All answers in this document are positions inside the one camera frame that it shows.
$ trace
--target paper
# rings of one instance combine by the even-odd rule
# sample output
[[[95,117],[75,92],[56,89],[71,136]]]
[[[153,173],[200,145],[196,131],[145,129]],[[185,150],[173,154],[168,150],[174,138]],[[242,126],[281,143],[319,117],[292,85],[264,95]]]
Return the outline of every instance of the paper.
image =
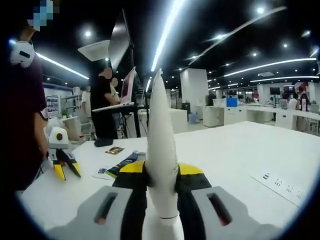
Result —
[[[105,180],[114,180],[114,178],[107,174],[108,169],[112,168],[112,166],[103,166],[98,168],[94,174],[93,177],[97,179],[105,179]]]

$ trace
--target black shirt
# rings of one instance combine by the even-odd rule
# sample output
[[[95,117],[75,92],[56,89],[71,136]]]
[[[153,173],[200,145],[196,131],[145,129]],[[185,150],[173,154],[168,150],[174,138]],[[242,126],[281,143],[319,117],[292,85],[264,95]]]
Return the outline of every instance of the black shirt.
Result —
[[[91,110],[105,108],[111,105],[106,99],[105,94],[111,94],[110,80],[104,76],[98,76],[91,82]]]
[[[4,103],[4,155],[14,190],[24,190],[31,184],[43,160],[35,137],[35,113],[47,107],[42,66],[34,57],[27,68],[8,65],[3,81],[1,102]]]

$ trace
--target shelf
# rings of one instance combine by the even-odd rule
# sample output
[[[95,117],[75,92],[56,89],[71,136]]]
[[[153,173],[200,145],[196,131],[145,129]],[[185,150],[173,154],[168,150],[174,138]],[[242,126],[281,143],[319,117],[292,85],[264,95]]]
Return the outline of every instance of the shelf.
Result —
[[[73,96],[67,96],[67,97],[63,97],[62,99],[77,99],[77,98],[81,98],[81,95],[73,95]]]

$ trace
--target laptop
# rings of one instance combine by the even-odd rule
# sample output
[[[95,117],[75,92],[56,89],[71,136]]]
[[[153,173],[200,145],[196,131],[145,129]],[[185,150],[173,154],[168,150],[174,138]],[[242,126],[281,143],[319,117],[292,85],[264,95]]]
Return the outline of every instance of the laptop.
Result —
[[[92,112],[97,113],[97,112],[101,112],[109,109],[117,109],[117,108],[133,106],[135,103],[132,101],[132,90],[134,86],[135,74],[136,74],[136,67],[134,67],[123,80],[120,104],[93,109]]]

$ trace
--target blue box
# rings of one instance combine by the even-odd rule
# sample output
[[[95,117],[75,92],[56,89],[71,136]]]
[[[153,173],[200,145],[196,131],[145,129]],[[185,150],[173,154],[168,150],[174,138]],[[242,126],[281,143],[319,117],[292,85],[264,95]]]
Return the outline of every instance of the blue box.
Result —
[[[238,107],[238,99],[235,97],[227,97],[226,98],[226,106],[227,107]]]

